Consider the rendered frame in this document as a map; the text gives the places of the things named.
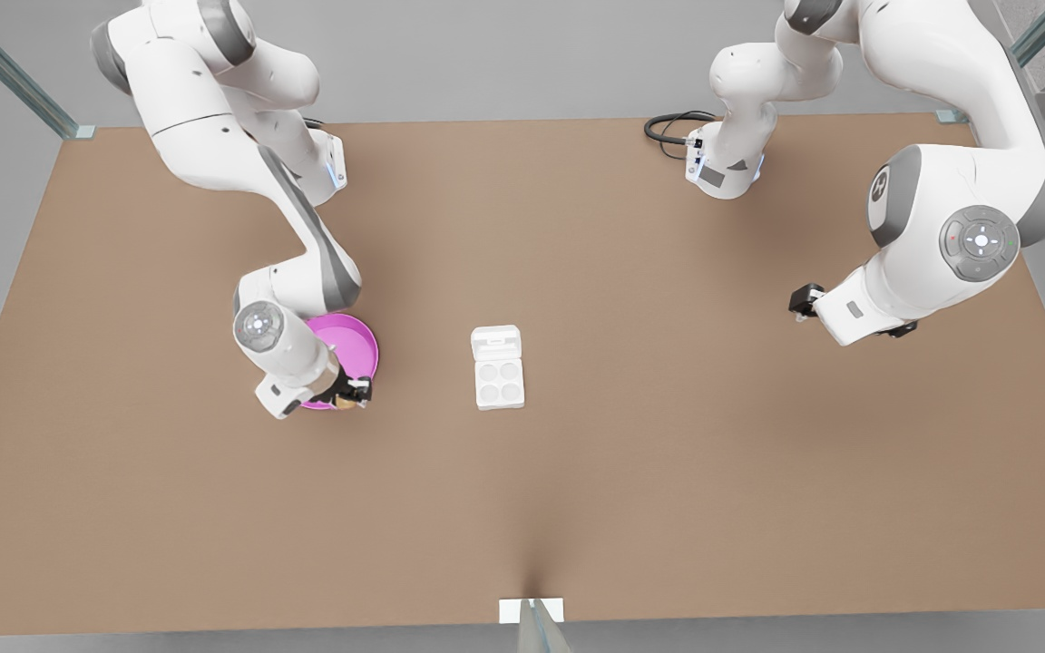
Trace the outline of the white egg box base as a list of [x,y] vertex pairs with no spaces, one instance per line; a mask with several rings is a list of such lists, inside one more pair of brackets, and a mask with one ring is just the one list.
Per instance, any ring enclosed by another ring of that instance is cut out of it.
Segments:
[[522,409],[522,359],[475,362],[475,400],[481,412]]

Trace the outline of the pink round plate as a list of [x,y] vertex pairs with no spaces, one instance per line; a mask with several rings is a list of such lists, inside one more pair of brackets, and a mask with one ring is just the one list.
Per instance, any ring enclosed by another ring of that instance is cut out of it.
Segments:
[[[378,346],[369,327],[359,318],[350,314],[323,314],[304,321],[316,339],[324,344],[324,350],[332,353],[336,362],[331,364],[325,359],[322,371],[317,373],[314,389],[328,388],[328,381],[322,379],[325,373],[332,369],[343,371],[349,377],[373,376],[377,370]],[[327,393],[320,393],[303,402],[304,409],[336,410],[330,404]]]

